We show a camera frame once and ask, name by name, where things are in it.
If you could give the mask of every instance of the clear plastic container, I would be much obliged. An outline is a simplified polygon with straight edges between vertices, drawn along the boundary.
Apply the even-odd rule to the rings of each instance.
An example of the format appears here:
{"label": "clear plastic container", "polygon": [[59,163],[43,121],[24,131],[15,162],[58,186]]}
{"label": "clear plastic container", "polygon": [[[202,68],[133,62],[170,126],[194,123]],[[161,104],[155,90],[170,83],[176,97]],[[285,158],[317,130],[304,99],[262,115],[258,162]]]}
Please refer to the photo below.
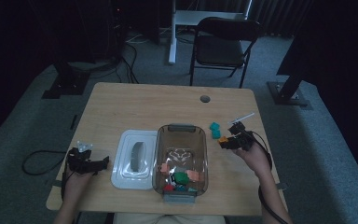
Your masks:
{"label": "clear plastic container", "polygon": [[[162,126],[158,130],[156,150],[154,190],[164,195],[165,202],[195,202],[195,197],[208,188],[205,132],[202,128],[189,124]],[[181,190],[166,190],[166,186],[172,184],[174,173],[186,173],[192,178],[185,185],[176,184]]]}

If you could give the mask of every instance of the small round object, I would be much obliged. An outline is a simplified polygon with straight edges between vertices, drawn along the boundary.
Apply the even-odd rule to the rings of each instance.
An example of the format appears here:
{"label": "small round object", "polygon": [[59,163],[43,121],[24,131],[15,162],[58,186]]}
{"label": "small round object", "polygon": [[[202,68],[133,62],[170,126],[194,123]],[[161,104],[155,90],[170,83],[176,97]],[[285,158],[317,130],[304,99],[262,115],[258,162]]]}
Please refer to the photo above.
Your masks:
{"label": "small round object", "polygon": [[203,103],[209,103],[211,101],[211,97],[207,96],[207,95],[201,95],[200,100]]}

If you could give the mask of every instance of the white desk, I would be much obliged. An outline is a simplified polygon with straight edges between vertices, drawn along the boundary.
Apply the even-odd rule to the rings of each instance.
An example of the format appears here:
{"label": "white desk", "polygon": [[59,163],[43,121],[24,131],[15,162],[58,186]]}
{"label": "white desk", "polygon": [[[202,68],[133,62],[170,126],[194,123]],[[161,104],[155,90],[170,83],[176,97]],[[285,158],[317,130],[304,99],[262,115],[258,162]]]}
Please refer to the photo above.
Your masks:
{"label": "white desk", "polygon": [[186,10],[176,10],[176,0],[172,0],[172,37],[171,37],[169,63],[175,64],[176,61],[176,25],[197,25],[202,19],[207,17],[220,17],[226,19],[246,20],[248,18],[251,4],[252,4],[252,0],[247,0],[243,13],[186,11]]}

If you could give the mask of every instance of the plastic bin lid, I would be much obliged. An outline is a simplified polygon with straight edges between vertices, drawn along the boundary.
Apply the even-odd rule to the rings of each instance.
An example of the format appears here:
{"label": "plastic bin lid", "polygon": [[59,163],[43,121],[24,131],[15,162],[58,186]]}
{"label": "plastic bin lid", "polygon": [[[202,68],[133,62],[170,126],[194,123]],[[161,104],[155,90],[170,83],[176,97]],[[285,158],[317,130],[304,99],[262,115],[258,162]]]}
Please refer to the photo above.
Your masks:
{"label": "plastic bin lid", "polygon": [[157,131],[127,130],[121,135],[111,181],[119,189],[152,189]]}

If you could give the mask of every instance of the green toy block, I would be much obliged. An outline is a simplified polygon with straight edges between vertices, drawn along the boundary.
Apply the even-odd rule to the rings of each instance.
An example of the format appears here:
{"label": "green toy block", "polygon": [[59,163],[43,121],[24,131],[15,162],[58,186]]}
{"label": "green toy block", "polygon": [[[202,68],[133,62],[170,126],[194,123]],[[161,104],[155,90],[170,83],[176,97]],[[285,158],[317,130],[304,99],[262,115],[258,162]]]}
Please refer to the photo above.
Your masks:
{"label": "green toy block", "polygon": [[174,173],[173,177],[175,178],[175,183],[180,185],[186,185],[190,180],[190,178],[188,178],[188,175],[182,172]]}

